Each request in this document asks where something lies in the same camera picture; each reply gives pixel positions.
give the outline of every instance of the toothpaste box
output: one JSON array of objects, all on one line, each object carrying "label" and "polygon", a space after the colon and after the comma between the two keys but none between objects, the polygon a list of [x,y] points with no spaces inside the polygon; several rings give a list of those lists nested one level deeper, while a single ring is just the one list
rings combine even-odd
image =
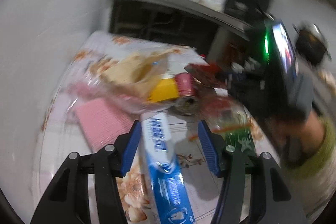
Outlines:
[{"label": "toothpaste box", "polygon": [[161,224],[194,223],[166,114],[155,112],[143,120],[142,137]]}]

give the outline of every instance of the yellow box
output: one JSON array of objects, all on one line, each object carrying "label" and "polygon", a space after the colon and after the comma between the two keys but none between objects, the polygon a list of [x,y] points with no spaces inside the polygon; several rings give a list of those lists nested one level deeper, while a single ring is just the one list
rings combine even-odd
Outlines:
[{"label": "yellow box", "polygon": [[178,96],[179,91],[175,80],[173,78],[161,79],[147,100],[151,102],[161,102],[176,99]]}]

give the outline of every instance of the cooking pot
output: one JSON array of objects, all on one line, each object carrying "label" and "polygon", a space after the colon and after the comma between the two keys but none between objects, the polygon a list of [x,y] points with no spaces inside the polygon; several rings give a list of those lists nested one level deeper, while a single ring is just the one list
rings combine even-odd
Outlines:
[{"label": "cooking pot", "polygon": [[297,52],[304,56],[313,66],[321,63],[325,54],[331,60],[328,53],[328,42],[319,27],[312,23],[303,23],[300,30],[293,25],[299,37],[296,40]]}]

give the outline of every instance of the tin can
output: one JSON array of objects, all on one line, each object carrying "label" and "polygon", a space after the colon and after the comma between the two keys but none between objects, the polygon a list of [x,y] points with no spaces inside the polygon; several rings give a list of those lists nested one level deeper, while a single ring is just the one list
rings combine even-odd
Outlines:
[{"label": "tin can", "polygon": [[187,72],[175,75],[179,98],[175,101],[175,109],[182,115],[193,115],[199,109],[199,100],[196,97],[194,78]]}]

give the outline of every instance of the blue gripper pad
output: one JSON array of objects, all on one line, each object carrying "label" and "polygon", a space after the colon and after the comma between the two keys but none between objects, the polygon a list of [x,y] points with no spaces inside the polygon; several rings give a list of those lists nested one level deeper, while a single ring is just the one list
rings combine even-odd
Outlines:
[{"label": "blue gripper pad", "polygon": [[203,153],[208,164],[210,172],[214,173],[215,176],[219,177],[219,158],[218,153],[211,141],[209,134],[212,134],[203,120],[198,123],[198,137],[202,145]]},{"label": "blue gripper pad", "polygon": [[120,172],[124,176],[131,169],[132,162],[134,160],[135,152],[137,151],[138,144],[141,137],[141,123],[135,121],[130,132],[131,135],[127,146],[122,154],[122,162]]}]

